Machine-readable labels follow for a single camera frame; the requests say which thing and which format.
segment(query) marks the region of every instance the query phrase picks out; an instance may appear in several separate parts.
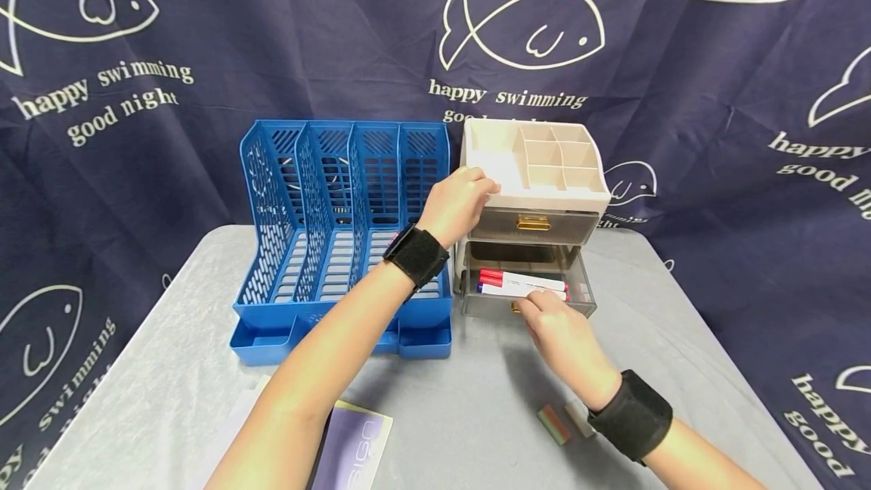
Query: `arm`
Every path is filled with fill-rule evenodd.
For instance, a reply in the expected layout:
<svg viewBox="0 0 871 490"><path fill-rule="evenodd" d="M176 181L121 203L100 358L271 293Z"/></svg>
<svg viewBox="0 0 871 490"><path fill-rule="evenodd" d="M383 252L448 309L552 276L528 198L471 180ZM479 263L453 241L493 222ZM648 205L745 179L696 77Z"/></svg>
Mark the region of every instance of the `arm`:
<svg viewBox="0 0 871 490"><path fill-rule="evenodd" d="M613 399L622 377L604 355L590 323L551 292L533 291L517 302L535 347L555 375L592 411ZM698 433L674 419L643 462L670 490L763 489Z"/></svg>
<svg viewBox="0 0 871 490"><path fill-rule="evenodd" d="M495 191L481 169L458 169L432 188L417 227L447 248ZM333 405L413 288L392 263L369 271L275 371L206 488L305 488Z"/></svg>

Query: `eraser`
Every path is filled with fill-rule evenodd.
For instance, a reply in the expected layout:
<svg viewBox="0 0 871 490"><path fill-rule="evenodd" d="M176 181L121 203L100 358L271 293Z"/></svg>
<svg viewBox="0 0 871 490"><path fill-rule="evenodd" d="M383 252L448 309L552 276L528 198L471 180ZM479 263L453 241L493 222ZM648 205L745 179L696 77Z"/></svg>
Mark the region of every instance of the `eraser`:
<svg viewBox="0 0 871 490"><path fill-rule="evenodd" d="M563 421L556 415L556 411L550 406L545 405L545 408L538 412L538 419L544 424L544 427L550 433L550 437L560 446L565 445L572 434Z"/></svg>
<svg viewBox="0 0 871 490"><path fill-rule="evenodd" d="M568 403L566 405L566 411L569 414L569 417L572 419L572 422L575 423L575 426L578 427L578 430L581 432L581 435L585 439L588 439L598 432L596 428L590 426L590 423L587 422L587 415L589 415L589 410L587 410L586 406L583 403L580 403L580 400L576 399L572 401L572 403Z"/></svg>

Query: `gray table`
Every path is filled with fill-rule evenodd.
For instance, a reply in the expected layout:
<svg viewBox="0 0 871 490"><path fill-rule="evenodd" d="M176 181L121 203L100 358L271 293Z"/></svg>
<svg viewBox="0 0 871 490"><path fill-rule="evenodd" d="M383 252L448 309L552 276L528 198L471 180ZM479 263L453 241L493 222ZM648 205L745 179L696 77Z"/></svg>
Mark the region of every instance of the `gray table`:
<svg viewBox="0 0 871 490"><path fill-rule="evenodd" d="M255 249L248 226L202 239L28 490L184 488L240 391L274 370L228 346ZM768 488L820 487L646 239L597 231L584 261L619 368ZM455 315L451 358L372 358L343 398L395 418L377 488L662 488L601 437L572 428L557 448L535 412L569 394L519 322Z"/></svg>

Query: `beige desk organizer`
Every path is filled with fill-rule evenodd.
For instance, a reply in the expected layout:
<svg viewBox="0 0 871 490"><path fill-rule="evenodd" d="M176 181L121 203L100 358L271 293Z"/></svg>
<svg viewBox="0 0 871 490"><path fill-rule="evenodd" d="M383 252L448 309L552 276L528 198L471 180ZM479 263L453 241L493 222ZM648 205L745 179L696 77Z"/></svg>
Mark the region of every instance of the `beige desk organizer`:
<svg viewBox="0 0 871 490"><path fill-rule="evenodd" d="M596 302L581 248L611 203L596 142L583 125L466 119L460 165L502 185L454 253L463 312L516 318L512 297L478 293L482 268L561 279L569 306L587 316Z"/></svg>
<svg viewBox="0 0 871 490"><path fill-rule="evenodd" d="M460 161L502 183L489 206L602 215L611 203L598 147L580 124L466 119Z"/></svg>

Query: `marker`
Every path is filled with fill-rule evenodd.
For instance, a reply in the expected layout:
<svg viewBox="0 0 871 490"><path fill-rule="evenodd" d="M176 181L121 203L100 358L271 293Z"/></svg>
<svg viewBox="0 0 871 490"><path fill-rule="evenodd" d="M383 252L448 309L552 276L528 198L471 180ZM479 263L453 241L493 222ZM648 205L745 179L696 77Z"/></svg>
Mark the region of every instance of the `marker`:
<svg viewBox="0 0 871 490"><path fill-rule="evenodd" d="M568 291L568 284L562 280L550 278L529 277L528 274L494 271L492 268L482 268L479 281L482 284L503 286L507 284L535 286L539 290Z"/></svg>
<svg viewBox="0 0 871 490"><path fill-rule="evenodd" d="M517 284L505 284L504 286L495 286L493 284L478 284L478 293L483 293L485 295L501 295L508 297L526 297L529 295L529 292L540 290L541 288L537 288L535 286L529 285L517 285ZM566 301L569 299L569 296L564 291L554 291L557 297L559 297L562 301Z"/></svg>

